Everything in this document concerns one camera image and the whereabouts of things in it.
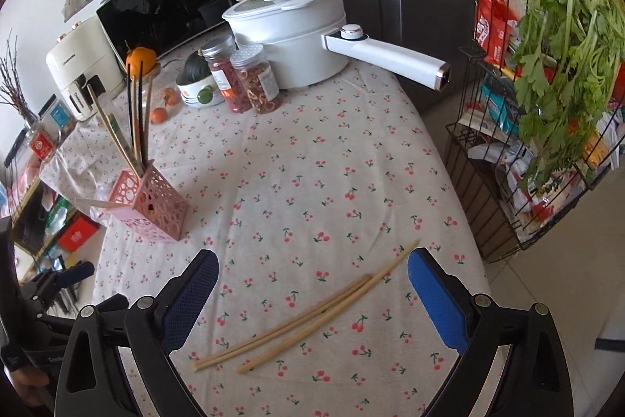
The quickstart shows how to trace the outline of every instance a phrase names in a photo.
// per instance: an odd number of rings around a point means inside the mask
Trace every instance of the floor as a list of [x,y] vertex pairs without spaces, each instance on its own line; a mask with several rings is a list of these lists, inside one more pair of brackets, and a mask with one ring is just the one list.
[[[455,121],[459,94],[423,115],[439,153]],[[543,302],[555,320],[573,386],[576,417],[601,409],[625,371],[625,354],[595,350],[595,339],[625,295],[625,168],[607,175],[553,230],[527,251],[486,266],[500,306],[527,310]],[[625,310],[612,320],[625,339]]]

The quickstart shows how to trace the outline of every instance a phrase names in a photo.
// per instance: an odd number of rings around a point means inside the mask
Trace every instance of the green lime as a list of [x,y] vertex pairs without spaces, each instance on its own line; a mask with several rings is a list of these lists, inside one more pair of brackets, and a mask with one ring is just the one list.
[[202,105],[208,105],[213,100],[213,90],[210,86],[204,87],[200,92],[198,92],[198,101],[202,103]]

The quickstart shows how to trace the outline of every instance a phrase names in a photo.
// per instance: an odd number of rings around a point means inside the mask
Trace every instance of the black chopstick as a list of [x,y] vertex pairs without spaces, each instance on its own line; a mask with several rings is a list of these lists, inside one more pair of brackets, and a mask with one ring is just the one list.
[[143,168],[148,167],[148,161],[146,161],[146,141],[145,133],[143,132],[143,61],[139,66],[139,94],[137,95],[137,112],[139,118],[139,150],[141,152],[141,162]]
[[127,91],[128,94],[128,123],[130,124],[130,146],[134,147],[134,138],[132,136],[132,77],[130,76],[130,63],[126,66]]

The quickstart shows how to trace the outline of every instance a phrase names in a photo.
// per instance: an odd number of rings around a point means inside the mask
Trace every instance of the dark green pumpkin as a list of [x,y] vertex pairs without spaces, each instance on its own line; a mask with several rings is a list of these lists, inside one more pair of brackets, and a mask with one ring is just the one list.
[[193,52],[184,62],[182,79],[189,84],[199,82],[210,74],[211,71],[208,69],[208,63],[206,62],[204,56],[200,53],[200,50]]

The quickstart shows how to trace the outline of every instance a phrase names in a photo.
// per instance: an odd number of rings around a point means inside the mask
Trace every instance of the white air fryer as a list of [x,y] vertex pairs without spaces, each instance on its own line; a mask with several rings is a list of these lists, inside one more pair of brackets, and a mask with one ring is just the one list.
[[124,75],[97,16],[77,22],[57,41],[46,63],[65,103],[78,120],[87,120],[97,112],[87,84],[106,103],[123,90]]

